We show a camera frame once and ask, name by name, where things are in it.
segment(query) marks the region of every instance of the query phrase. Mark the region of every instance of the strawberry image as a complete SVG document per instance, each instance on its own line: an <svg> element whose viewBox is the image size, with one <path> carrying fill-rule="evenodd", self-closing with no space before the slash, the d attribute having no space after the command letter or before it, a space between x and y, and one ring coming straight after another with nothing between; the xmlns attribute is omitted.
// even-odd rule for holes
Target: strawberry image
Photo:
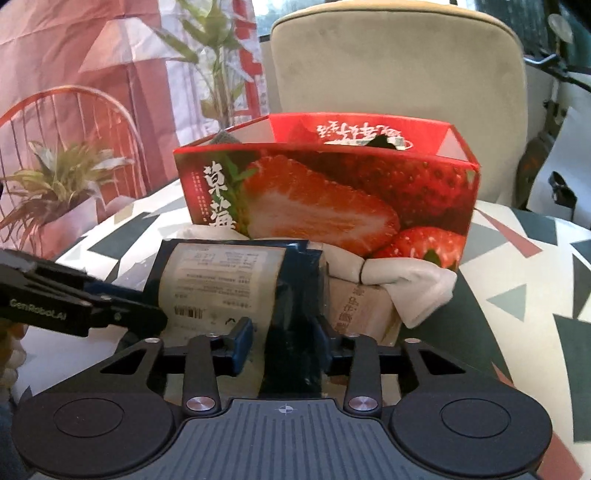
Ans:
<svg viewBox="0 0 591 480"><path fill-rule="evenodd" d="M433 226L416 226L403 230L392 243L378 250L372 258L408 257L456 270L466 237Z"/></svg>
<svg viewBox="0 0 591 480"><path fill-rule="evenodd" d="M257 170L242 183L251 238L307 238L366 257L400 229L384 201L284 155L262 157L249 168Z"/></svg>
<svg viewBox="0 0 591 480"><path fill-rule="evenodd" d="M379 197L396 210L403 228L438 225L444 214L463 206L466 191L475 192L473 171L443 161L352 154L298 160L334 181Z"/></svg>

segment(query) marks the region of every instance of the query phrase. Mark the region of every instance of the red cardboard box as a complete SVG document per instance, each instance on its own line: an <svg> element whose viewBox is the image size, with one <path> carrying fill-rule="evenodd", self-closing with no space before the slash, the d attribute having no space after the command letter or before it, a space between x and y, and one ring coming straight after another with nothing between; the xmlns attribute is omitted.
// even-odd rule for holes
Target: red cardboard box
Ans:
<svg viewBox="0 0 591 480"><path fill-rule="evenodd" d="M232 226L250 238L308 238L364 258L414 257L457 268L479 166L453 125L282 113L229 132L242 143L209 144L212 136L174 152L194 223ZM376 135L401 150L342 144Z"/></svg>

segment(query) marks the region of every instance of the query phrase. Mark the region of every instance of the chair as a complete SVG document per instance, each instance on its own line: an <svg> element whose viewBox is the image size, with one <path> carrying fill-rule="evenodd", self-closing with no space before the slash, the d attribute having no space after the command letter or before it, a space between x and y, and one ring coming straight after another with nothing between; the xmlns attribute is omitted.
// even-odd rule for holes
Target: chair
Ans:
<svg viewBox="0 0 591 480"><path fill-rule="evenodd" d="M145 155L141 139L129 112L105 92L81 85L65 85L31 95L0 115L0 174L11 175L22 168L37 168L28 141L39 141L56 150L83 141L94 141L102 148L113 149L115 157L125 156L134 163L115 169L114 183L104 185L105 203L121 196L142 198L146 195L142 169ZM5 186L0 200L4 217L20 198ZM11 238L1 235L6 246L19 244L20 232ZM27 250L35 250L32 245Z"/></svg>
<svg viewBox="0 0 591 480"><path fill-rule="evenodd" d="M512 191L527 141L515 34L488 15L411 0L342 0L278 20L284 112L367 112L455 124L482 167L479 198Z"/></svg>

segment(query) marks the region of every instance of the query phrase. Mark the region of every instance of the ribbed black surface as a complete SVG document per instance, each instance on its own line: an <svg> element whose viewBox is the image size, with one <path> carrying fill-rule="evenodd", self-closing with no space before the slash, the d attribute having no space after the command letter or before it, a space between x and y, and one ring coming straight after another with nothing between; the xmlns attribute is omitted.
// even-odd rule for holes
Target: ribbed black surface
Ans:
<svg viewBox="0 0 591 480"><path fill-rule="evenodd" d="M332 400L289 401L284 407L285 402L235 400L220 417L188 422L162 457L122 479L446 478L407 460L379 422L349 417ZM37 474L32 480L47 477ZM523 475L518 480L534 477Z"/></svg>

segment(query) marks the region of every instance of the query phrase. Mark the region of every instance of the screw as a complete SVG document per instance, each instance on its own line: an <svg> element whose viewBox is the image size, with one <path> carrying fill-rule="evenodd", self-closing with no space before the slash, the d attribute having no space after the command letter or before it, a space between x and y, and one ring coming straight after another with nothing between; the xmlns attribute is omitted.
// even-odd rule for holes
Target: screw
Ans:
<svg viewBox="0 0 591 480"><path fill-rule="evenodd" d="M215 400L210 397L193 397L187 400L187 408L193 411L208 411L215 406Z"/></svg>
<svg viewBox="0 0 591 480"><path fill-rule="evenodd" d="M355 397L349 400L349 407L356 411L371 411L378 406L378 402L371 397Z"/></svg>

